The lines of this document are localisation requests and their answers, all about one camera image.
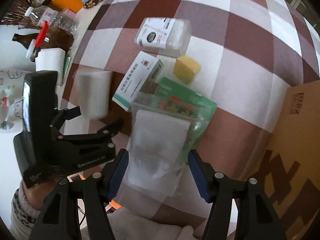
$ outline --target white box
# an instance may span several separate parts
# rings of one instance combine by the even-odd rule
[[[112,101],[130,112],[135,93],[148,92],[162,68],[163,63],[158,58],[140,51],[124,75]]]

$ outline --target sleeve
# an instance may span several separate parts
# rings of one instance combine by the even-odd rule
[[[16,240],[28,240],[40,211],[34,209],[27,202],[22,182],[13,195],[11,209],[11,234]]]

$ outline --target yellow sponge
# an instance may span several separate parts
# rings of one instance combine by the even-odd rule
[[[199,72],[201,66],[187,55],[178,57],[174,65],[173,73],[185,84],[190,83]]]

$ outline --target silver bolt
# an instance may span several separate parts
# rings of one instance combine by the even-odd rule
[[[66,178],[63,178],[63,179],[60,179],[59,180],[59,184],[60,185],[65,185],[65,184],[67,184],[68,183],[68,180],[66,179]]]
[[[249,182],[254,185],[257,184],[258,181],[255,178],[250,178]]]
[[[223,173],[221,173],[221,172],[216,172],[216,173],[214,174],[214,176],[215,176],[217,179],[222,179],[222,178],[223,178]]]
[[[98,179],[98,178],[100,178],[101,177],[101,173],[100,172],[95,172],[94,174],[92,174],[92,177],[94,178],[94,179]]]

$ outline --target tablecloth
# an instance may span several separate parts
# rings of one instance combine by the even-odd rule
[[[78,69],[113,71],[110,95],[139,50],[133,39],[145,17],[189,19],[187,55],[202,66],[189,86],[218,104],[197,150],[216,171],[245,178],[261,156],[281,111],[286,89],[319,80],[320,39],[307,20],[284,0],[105,0],[85,33],[69,71],[61,108],[78,105]],[[157,56],[165,68],[152,90],[172,74],[175,59]],[[64,134],[93,133],[118,117],[125,126],[113,141],[125,148],[131,115],[116,103],[108,117],[68,121]],[[191,225],[201,235],[211,205],[200,198],[189,168],[177,197],[141,192],[122,183],[116,201],[159,223]]]

